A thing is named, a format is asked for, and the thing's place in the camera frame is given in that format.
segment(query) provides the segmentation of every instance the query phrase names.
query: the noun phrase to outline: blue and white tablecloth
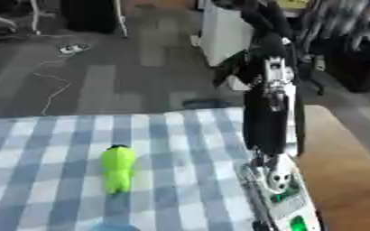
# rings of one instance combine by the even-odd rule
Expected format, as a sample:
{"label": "blue and white tablecloth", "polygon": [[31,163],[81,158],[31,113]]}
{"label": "blue and white tablecloth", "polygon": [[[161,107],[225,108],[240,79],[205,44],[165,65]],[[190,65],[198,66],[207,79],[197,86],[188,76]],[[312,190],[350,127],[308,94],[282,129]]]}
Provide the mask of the blue and white tablecloth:
{"label": "blue and white tablecloth", "polygon": [[[0,119],[0,231],[251,230],[234,167],[242,109]],[[136,152],[130,193],[108,196],[100,154]]]}

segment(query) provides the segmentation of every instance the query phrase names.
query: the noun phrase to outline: green plush toy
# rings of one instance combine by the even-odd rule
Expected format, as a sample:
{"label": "green plush toy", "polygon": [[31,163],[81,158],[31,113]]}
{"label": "green plush toy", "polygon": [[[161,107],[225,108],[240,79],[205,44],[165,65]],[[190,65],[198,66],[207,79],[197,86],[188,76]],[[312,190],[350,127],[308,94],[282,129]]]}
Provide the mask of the green plush toy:
{"label": "green plush toy", "polygon": [[134,174],[134,152],[124,145],[113,145],[102,153],[102,168],[106,192],[127,192]]}

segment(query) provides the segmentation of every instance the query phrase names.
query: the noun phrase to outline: wire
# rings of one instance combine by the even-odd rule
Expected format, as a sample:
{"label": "wire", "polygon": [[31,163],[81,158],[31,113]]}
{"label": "wire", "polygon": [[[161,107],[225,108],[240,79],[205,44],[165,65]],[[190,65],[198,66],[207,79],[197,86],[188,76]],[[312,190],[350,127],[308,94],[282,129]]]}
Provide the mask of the wire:
{"label": "wire", "polygon": [[[28,35],[30,37],[51,37],[51,38],[63,38],[63,37],[78,37],[77,35],[70,35],[70,34],[67,34],[67,35],[48,35],[48,34],[44,34],[44,35]],[[87,48],[80,51],[80,52],[75,52],[75,53],[72,53],[70,55],[60,55],[59,58],[61,58],[60,60],[56,60],[56,61],[44,61],[42,62],[41,64],[39,64],[35,70],[37,71],[37,69],[41,68],[42,66],[44,66],[45,64],[49,64],[49,63],[60,63],[60,62],[63,62],[65,60],[68,60],[69,58],[75,56],[76,54],[78,53],[81,53],[83,51],[88,51],[90,49],[92,49],[92,44],[87,44],[87,43],[81,43],[82,45],[87,45]],[[64,87],[60,87],[58,90],[54,91],[53,93],[51,93],[47,100],[46,100],[46,104],[44,105],[42,111],[41,111],[41,114],[43,116],[47,116],[47,111],[49,109],[49,107],[51,106],[51,103],[52,103],[52,100],[58,96],[59,94],[61,94],[62,92],[64,92],[66,89],[68,89],[71,85],[72,85],[72,82],[67,80],[67,79],[63,79],[61,77],[58,77],[58,76],[52,76],[52,75],[44,75],[44,74],[41,74],[39,72],[34,72],[33,75],[35,76],[38,76],[38,77],[45,77],[45,78],[52,78],[52,79],[56,79],[58,81],[61,81],[61,82],[65,82],[66,85]]]}

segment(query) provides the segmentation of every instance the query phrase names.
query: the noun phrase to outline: floor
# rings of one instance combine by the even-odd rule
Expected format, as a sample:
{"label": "floor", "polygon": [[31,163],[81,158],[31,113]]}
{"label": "floor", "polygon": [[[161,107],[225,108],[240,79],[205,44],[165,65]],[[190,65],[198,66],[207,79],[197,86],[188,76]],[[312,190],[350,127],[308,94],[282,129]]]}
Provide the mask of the floor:
{"label": "floor", "polygon": [[[189,35],[198,29],[198,21],[192,12],[145,5],[127,22],[129,39],[119,33],[75,34],[52,28],[48,32],[76,36],[0,44],[0,117],[161,113],[181,110],[182,101],[192,98],[221,98],[241,106],[239,93],[212,88],[211,70],[201,52],[190,46]],[[71,42],[92,48],[61,58],[58,48]],[[370,149],[370,93],[348,93],[323,73],[316,78],[326,84],[326,96],[316,96],[305,85],[306,104],[329,108]]]}

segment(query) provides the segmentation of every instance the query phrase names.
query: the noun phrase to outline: wooden table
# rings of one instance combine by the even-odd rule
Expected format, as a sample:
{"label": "wooden table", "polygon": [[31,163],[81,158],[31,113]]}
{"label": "wooden table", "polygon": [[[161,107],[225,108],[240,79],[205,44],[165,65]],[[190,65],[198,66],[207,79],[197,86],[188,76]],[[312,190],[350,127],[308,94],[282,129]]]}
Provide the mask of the wooden table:
{"label": "wooden table", "polygon": [[370,230],[370,153],[325,108],[307,109],[301,167],[332,231]]}

